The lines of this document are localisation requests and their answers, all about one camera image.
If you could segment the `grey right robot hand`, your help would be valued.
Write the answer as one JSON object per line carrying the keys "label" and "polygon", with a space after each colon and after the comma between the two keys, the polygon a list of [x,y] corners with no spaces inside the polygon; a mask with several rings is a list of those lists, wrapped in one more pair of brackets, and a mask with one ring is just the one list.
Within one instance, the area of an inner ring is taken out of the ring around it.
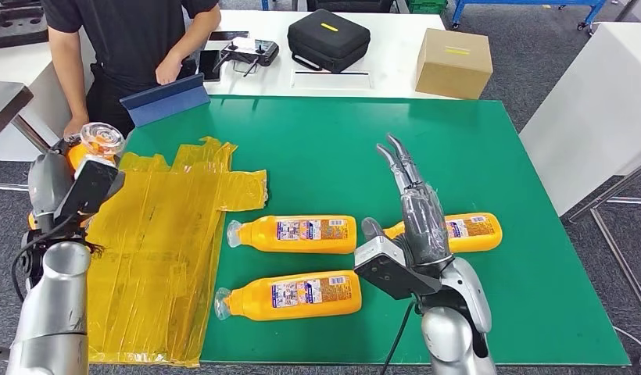
{"label": "grey right robot hand", "polygon": [[419,273],[444,269],[454,260],[449,250],[448,231],[439,197],[421,176],[417,164],[403,143],[394,135],[386,135],[387,148],[376,149],[389,165],[400,193],[403,232],[393,237],[385,234],[380,224],[368,217],[363,220],[365,238],[384,237],[406,256],[406,264]]}

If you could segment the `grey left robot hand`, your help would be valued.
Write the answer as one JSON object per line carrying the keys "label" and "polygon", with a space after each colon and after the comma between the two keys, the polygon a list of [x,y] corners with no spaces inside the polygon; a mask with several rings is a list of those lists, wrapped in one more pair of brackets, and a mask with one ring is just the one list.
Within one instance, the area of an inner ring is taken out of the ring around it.
{"label": "grey left robot hand", "polygon": [[27,182],[34,216],[55,212],[72,184],[73,171],[64,155],[39,155],[30,165]]}

